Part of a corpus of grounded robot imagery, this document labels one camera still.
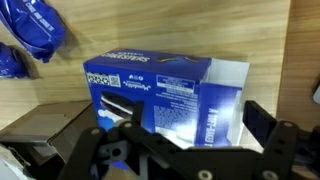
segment black metal part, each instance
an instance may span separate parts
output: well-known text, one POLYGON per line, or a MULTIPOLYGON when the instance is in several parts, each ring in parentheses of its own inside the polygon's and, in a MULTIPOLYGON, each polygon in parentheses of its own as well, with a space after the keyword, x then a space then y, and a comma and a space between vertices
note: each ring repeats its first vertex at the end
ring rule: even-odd
POLYGON ((256 102, 246 101, 243 111, 243 123, 260 145, 264 147, 277 121, 256 102))
MULTIPOLYGON (((258 142, 265 148, 266 142, 272 141, 269 137, 275 126, 283 124, 284 122, 277 122, 270 114, 268 114, 261 106, 254 101, 247 101, 245 103, 243 122, 252 133, 252 135, 258 140, 258 142)), ((298 134, 294 135, 296 143, 296 149, 294 151, 294 164, 305 166, 311 172, 320 177, 320 126, 316 126, 312 132, 307 132, 299 129, 293 123, 292 127, 296 129, 298 134)), ((280 132, 280 136, 287 136, 286 130, 277 130, 280 132)), ((282 144, 284 149, 287 149, 286 142, 278 142, 282 144)))
MULTIPOLYGON (((306 152, 313 151, 310 156, 319 158, 319 149, 315 148, 319 145, 318 129, 308 134, 291 122, 277 122, 253 101, 246 103, 243 119, 264 146, 263 154, 242 148, 183 150, 160 134, 143 129, 142 110, 143 103, 138 103, 133 119, 108 133, 103 129, 98 129, 95 135, 92 132, 97 129, 85 131, 60 180, 102 179, 110 163, 119 160, 140 179, 300 180, 305 178, 291 170, 299 148, 308 147, 306 152)), ((318 170, 319 159, 307 161, 304 156, 300 159, 318 170)))

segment barcode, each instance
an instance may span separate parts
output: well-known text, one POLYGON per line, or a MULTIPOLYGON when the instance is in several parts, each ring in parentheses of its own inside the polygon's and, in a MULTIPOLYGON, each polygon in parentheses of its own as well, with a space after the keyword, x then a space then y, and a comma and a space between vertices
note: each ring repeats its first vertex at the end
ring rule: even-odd
POLYGON ((119 76, 109 76, 110 86, 121 87, 119 76))
POLYGON ((121 87, 119 75, 107 75, 88 72, 87 79, 89 83, 121 87))

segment wooden wall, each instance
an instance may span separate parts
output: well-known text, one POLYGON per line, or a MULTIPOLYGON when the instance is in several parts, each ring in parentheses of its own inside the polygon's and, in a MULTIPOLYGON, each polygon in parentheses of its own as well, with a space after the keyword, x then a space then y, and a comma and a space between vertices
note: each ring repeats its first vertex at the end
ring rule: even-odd
MULTIPOLYGON (((250 62, 244 99, 276 112, 290 0, 46 2, 66 41, 49 64, 28 58, 35 80, 0 81, 0 127, 38 104, 89 99, 82 63, 116 47, 250 62)), ((0 41, 20 46, 2 25, 0 41)))
POLYGON ((320 81, 320 2, 292 1, 277 116, 306 130, 320 125, 312 97, 320 81))

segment blue and white box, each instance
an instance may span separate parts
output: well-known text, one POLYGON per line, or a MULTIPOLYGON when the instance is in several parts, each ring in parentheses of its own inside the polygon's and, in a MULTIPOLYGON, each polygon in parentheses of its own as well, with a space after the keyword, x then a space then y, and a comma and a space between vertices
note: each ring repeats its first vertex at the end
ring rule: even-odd
POLYGON ((84 68, 98 123, 106 130, 144 101, 142 126, 182 148, 239 143, 248 63, 116 49, 84 68))

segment bolt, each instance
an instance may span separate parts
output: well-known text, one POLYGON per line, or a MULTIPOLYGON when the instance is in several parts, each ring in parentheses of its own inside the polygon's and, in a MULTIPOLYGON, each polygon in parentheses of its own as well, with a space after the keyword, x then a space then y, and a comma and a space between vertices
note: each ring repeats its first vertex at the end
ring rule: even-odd
POLYGON ((263 171, 262 176, 265 180, 278 180, 279 179, 278 175, 275 172, 269 171, 269 170, 263 171))
POLYGON ((208 170, 199 171, 198 177, 200 180, 212 180, 212 174, 208 170))
POLYGON ((293 126, 292 123, 288 123, 288 122, 285 122, 283 125, 286 126, 286 127, 292 127, 293 126))
POLYGON ((132 127, 132 124, 130 122, 127 122, 126 124, 124 124, 124 127, 126 128, 131 128, 132 127))
POLYGON ((91 134, 92 134, 92 135, 96 135, 96 134, 98 134, 99 132, 100 132, 99 129, 94 129, 94 130, 91 131, 91 134))

